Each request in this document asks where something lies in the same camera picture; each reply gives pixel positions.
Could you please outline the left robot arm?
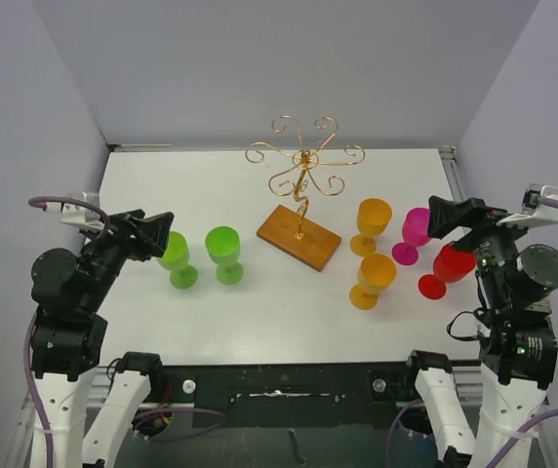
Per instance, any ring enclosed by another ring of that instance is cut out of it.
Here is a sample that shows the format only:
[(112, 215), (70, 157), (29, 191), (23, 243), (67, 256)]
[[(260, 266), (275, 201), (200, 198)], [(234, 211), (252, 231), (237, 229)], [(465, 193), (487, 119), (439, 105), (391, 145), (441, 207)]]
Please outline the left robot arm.
[(90, 389), (107, 322), (99, 310), (129, 260), (165, 253), (174, 214), (141, 209), (106, 214), (87, 202), (36, 197), (30, 205), (59, 211), (63, 224), (87, 242), (79, 253), (41, 253), (31, 267), (37, 308), (23, 346), (23, 368), (36, 410), (33, 467), (109, 467), (143, 400), (162, 395), (166, 377), (157, 354), (128, 352), (91, 428), (85, 426)]

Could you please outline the orange wine glass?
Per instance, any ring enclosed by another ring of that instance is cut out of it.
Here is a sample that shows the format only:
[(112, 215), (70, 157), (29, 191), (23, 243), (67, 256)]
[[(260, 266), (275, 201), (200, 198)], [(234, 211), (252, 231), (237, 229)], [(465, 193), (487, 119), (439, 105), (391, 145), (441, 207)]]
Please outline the orange wine glass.
[(351, 304), (360, 310), (374, 308), (396, 275), (396, 264), (389, 256), (382, 253), (365, 256), (357, 272), (357, 284), (349, 292)]
[(365, 257), (377, 251), (376, 237), (387, 227), (393, 211), (391, 206), (382, 199), (368, 198), (364, 200), (357, 213), (358, 234), (350, 241), (352, 252)]

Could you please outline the pink wine glass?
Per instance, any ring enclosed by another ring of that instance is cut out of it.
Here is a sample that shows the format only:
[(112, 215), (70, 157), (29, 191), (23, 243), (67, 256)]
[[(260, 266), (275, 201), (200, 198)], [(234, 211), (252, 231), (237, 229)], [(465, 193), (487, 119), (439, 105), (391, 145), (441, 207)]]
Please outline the pink wine glass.
[(414, 265), (419, 260), (419, 248), (428, 244), (427, 235), (430, 210), (417, 207), (409, 210), (402, 225), (402, 241), (392, 248), (392, 258), (403, 266)]

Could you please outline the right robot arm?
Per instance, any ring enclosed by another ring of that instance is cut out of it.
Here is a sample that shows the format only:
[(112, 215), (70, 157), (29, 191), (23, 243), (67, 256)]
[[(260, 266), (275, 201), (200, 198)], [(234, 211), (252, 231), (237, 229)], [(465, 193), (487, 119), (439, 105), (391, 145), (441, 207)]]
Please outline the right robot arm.
[(473, 255), (480, 305), (477, 322), (482, 404), (471, 430), (458, 398), (453, 366), (440, 353), (413, 351), (401, 374), (404, 392), (421, 399), (437, 447), (439, 467), (525, 467), (538, 411), (556, 369), (558, 345), (549, 320), (549, 296), (558, 289), (558, 251), (544, 244), (518, 250), (533, 228), (558, 224), (558, 196), (528, 190), (519, 214), (481, 199), (432, 196), (427, 234)]

